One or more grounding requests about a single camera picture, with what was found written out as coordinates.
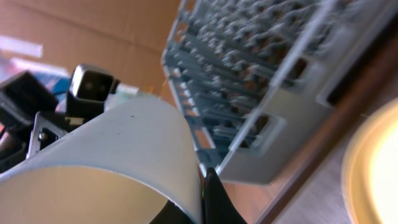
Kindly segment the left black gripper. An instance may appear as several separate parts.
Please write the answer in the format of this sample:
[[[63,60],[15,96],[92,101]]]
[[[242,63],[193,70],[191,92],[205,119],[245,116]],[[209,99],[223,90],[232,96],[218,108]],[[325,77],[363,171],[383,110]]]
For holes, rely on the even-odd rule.
[[[30,158],[78,127],[78,118],[64,113],[39,111],[35,115],[26,158]]]

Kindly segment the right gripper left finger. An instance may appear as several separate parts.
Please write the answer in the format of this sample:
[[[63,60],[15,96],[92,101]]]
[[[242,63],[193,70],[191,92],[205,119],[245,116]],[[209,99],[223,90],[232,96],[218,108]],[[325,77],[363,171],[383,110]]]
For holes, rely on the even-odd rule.
[[[170,200],[150,224],[193,224],[192,220]]]

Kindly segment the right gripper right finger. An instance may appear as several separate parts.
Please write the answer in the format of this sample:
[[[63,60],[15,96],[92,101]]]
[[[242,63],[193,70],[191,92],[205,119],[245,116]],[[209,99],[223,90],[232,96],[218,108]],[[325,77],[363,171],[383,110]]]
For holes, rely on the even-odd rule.
[[[207,224],[246,224],[235,209],[214,168],[207,168],[204,191],[204,215]]]

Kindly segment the light blue bowl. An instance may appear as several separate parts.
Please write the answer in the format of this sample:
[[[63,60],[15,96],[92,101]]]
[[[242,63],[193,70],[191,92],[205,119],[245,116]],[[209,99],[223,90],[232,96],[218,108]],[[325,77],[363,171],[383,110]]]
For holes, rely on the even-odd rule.
[[[172,202],[201,223],[190,128],[170,104],[135,97],[1,175],[2,223],[149,223]]]

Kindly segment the yellow plate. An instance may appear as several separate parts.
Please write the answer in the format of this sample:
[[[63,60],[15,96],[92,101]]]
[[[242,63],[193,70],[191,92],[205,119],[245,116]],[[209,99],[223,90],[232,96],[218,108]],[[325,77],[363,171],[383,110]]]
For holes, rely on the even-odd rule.
[[[342,191],[352,223],[397,223],[397,99],[356,130],[343,159]]]

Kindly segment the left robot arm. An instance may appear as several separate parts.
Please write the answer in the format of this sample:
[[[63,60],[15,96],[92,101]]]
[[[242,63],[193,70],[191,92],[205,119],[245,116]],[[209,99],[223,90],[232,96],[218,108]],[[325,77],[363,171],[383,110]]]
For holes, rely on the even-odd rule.
[[[1,172],[32,157],[81,126],[56,111],[57,97],[30,72],[1,83]]]

